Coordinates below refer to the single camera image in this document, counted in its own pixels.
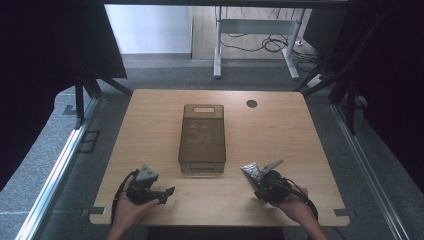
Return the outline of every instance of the gray floor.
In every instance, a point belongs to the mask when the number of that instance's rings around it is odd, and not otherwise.
[[[291,91],[299,83],[289,78],[281,61],[225,61],[222,79],[213,78],[211,61],[191,61],[185,55],[124,56],[128,80],[119,82],[131,89],[220,89]],[[98,101],[85,138],[71,159],[68,170],[45,214],[35,239],[104,239],[108,226],[93,225],[97,189],[130,97],[100,82],[104,92]],[[342,130],[335,107],[328,103],[330,89],[306,99],[351,222],[346,227],[327,227],[332,239],[396,239],[376,200],[355,151]],[[75,125],[74,91],[56,98],[56,108],[22,166],[0,193],[0,238],[14,239]],[[356,139],[392,203],[410,239],[423,239],[424,197],[398,160],[356,111]],[[127,239],[144,239],[147,230],[132,229]],[[285,228],[286,239],[306,239],[299,227]]]

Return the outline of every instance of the black hole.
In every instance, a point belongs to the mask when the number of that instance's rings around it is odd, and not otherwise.
[[[246,104],[250,108],[255,108],[256,106],[258,106],[258,103],[255,100],[249,100],[246,102]]]

